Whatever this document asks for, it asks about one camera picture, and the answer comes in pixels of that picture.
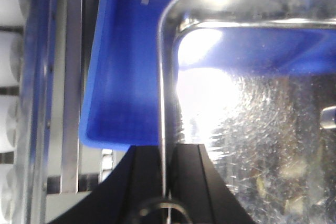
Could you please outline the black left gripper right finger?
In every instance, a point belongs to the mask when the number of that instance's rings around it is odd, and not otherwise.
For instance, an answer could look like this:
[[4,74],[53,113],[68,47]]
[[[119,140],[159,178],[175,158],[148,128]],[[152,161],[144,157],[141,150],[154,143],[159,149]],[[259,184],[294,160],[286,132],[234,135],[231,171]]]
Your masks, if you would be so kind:
[[254,223],[230,192],[203,144],[178,144],[170,164],[174,199],[187,209],[194,223]]

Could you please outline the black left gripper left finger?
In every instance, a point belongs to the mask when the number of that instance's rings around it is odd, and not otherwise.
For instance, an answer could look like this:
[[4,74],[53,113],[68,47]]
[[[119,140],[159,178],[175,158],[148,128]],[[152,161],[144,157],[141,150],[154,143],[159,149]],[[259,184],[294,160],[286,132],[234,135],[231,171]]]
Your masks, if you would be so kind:
[[131,146],[103,182],[52,223],[124,223],[141,203],[160,196],[158,147]]

